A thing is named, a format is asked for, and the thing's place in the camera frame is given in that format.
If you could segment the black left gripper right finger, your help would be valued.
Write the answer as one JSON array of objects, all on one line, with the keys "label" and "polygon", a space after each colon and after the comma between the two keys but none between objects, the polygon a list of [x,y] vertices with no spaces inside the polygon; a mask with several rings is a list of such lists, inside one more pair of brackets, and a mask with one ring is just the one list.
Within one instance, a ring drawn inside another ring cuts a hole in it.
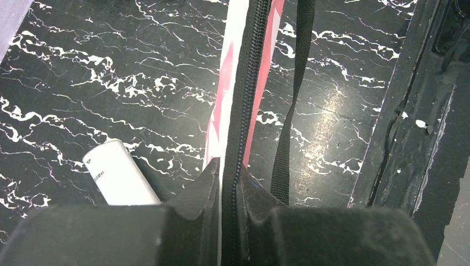
[{"label": "black left gripper right finger", "polygon": [[393,208],[288,207],[247,169],[236,184],[238,265],[435,265],[416,223]]}]

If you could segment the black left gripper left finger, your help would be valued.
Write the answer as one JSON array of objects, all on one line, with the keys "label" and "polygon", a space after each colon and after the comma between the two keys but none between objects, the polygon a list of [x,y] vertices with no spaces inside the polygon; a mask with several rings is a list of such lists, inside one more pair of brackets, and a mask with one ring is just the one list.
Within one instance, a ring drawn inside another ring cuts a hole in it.
[{"label": "black left gripper left finger", "polygon": [[59,206],[20,222],[2,265],[216,265],[219,159],[158,206]]}]

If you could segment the white shuttlecock tube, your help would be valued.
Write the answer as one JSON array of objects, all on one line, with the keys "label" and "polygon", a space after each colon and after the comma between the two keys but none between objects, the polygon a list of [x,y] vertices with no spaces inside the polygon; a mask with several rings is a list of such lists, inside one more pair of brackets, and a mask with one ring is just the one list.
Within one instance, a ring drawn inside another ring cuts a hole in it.
[{"label": "white shuttlecock tube", "polygon": [[83,163],[107,204],[160,205],[149,182],[120,140],[107,141],[87,152]]}]

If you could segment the pink racket cover bag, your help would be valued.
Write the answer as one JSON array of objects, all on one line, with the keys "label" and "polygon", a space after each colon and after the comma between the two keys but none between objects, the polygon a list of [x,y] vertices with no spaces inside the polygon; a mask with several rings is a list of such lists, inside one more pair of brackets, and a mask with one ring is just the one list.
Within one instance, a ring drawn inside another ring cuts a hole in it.
[{"label": "pink racket cover bag", "polygon": [[[289,204],[290,127],[304,79],[316,1],[298,1],[293,100],[275,153],[268,196]],[[220,159],[216,265],[238,263],[237,185],[249,161],[256,119],[264,93],[284,1],[229,1],[216,102],[207,126],[205,167]]]}]

